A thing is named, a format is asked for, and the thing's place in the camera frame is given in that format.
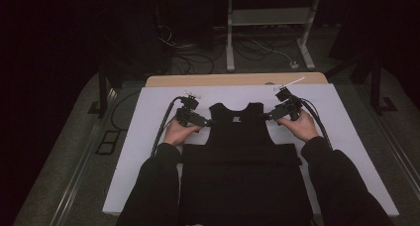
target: controller cable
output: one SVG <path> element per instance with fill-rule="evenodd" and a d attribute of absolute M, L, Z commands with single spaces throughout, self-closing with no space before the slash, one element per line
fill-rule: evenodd
<path fill-rule="evenodd" d="M 324 136 L 324 139 L 327 141 L 328 146 L 330 147 L 331 150 L 333 150 L 333 146 L 331 145 L 330 138 L 328 138 L 327 131 L 325 130 L 325 127 L 321 122 L 321 119 L 319 117 L 318 111 L 316 110 L 315 106 L 307 99 L 300 98 L 300 100 L 302 101 L 303 106 L 305 106 L 306 109 L 309 111 L 309 113 L 311 113 L 312 117 L 314 118 L 319 128 L 321 129 L 322 135 Z"/>
<path fill-rule="evenodd" d="M 175 101 L 176 100 L 180 100 L 180 99 L 182 99 L 183 97 L 180 97 L 180 96 L 178 96 L 178 97 L 176 97 L 176 98 L 174 98 L 170 103 L 169 103 L 169 106 L 167 106 L 167 109 L 166 109 L 166 113 L 164 113 L 164 116 L 163 116 L 163 119 L 161 120 L 161 123 L 160 123 L 160 127 L 158 128 L 158 131 L 157 131 L 157 137 L 156 137 L 156 139 L 155 139 L 155 143 L 154 143 L 154 147 L 152 148 L 152 153 L 151 153 L 151 157 L 154 157 L 155 155 L 156 155 L 156 153 L 157 153 L 157 147 L 158 147 L 158 141 L 160 140 L 160 136 L 161 136 L 161 134 L 163 133 L 163 130 L 166 128 L 166 126 L 167 126 L 167 124 L 166 124 L 166 121 L 167 121 L 167 117 L 169 116 L 169 113 L 170 113 L 170 111 L 172 110 L 172 108 L 173 108 L 173 105 L 174 105 L 174 103 L 175 103 Z"/>

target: white table surface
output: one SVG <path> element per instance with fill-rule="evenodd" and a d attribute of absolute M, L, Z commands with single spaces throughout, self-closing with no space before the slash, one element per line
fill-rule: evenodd
<path fill-rule="evenodd" d="M 143 162 L 150 156 L 160 126 L 160 122 L 170 101 L 184 92 L 200 95 L 196 113 L 209 119 L 209 107 L 221 102 L 231 110 L 243 110 L 250 102 L 264 104 L 268 112 L 279 103 L 273 85 L 241 86 L 185 86 L 185 87 L 145 87 L 139 96 L 136 110 L 127 133 L 127 138 L 117 163 L 114 176 L 103 207 L 103 212 L 118 215 L 130 195 Z M 398 215 L 392 199 L 383 185 L 368 153 L 363 146 L 343 103 L 333 84 L 294 84 L 288 87 L 294 95 L 311 101 L 317 108 L 334 149 L 343 151 L 356 165 L 364 179 L 368 191 L 379 201 L 390 216 Z M 182 104 L 177 101 L 169 119 L 176 108 Z M 266 122 L 272 140 L 276 144 L 293 143 L 302 159 L 300 167 L 315 214 L 320 214 L 315 190 L 309 179 L 307 163 L 300 156 L 303 142 L 296 139 L 284 126 L 273 121 Z M 193 133 L 186 143 L 204 144 L 209 136 L 209 128 Z"/>

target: antenna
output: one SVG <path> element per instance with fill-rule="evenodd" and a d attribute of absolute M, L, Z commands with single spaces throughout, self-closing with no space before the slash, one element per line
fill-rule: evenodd
<path fill-rule="evenodd" d="M 279 87 L 275 87 L 274 88 L 274 91 L 277 91 L 277 90 L 279 90 L 279 89 L 281 89 L 281 88 L 284 88 L 284 87 L 287 87 L 287 86 L 289 86 L 289 85 L 291 85 L 291 84 L 294 84 L 294 83 L 296 83 L 296 82 L 299 82 L 299 81 L 301 81 L 302 79 L 304 79 L 305 78 L 305 76 L 303 76 L 302 75 L 302 77 L 300 77 L 300 78 L 298 78 L 298 79 L 296 79 L 296 80 L 293 80 L 293 81 L 291 81 L 291 82 L 289 82 L 289 83 L 287 83 L 287 84 L 285 84 L 285 85 L 280 85 Z"/>

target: black stand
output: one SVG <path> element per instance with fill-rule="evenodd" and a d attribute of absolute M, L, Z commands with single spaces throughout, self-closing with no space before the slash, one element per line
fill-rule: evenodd
<path fill-rule="evenodd" d="M 366 49 L 360 52 L 353 58 L 337 65 L 333 69 L 325 72 L 327 79 L 331 78 L 334 74 L 346 69 L 352 64 L 357 63 L 356 69 L 352 73 L 352 82 L 362 84 L 365 82 L 368 74 L 371 72 L 371 87 L 370 87 L 370 105 L 377 115 L 382 115 L 382 111 L 396 111 L 395 105 L 388 97 L 383 97 L 386 106 L 380 106 L 380 70 L 377 55 L 371 50 Z"/>
<path fill-rule="evenodd" d="M 99 101 L 95 101 L 90 105 L 90 109 L 88 111 L 89 114 L 99 114 L 98 118 L 101 119 L 108 108 L 108 100 L 107 100 L 107 87 L 106 87 L 106 72 L 103 63 L 99 66 L 98 69 L 98 77 L 99 77 Z"/>

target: person's left hand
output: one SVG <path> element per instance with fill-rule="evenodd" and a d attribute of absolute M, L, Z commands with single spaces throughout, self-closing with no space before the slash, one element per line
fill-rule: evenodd
<path fill-rule="evenodd" d="M 173 118 L 169 122 L 169 125 L 166 127 L 166 133 L 164 135 L 163 142 L 173 146 L 182 145 L 188 136 L 202 128 L 203 127 L 196 125 L 183 127 L 175 118 Z"/>

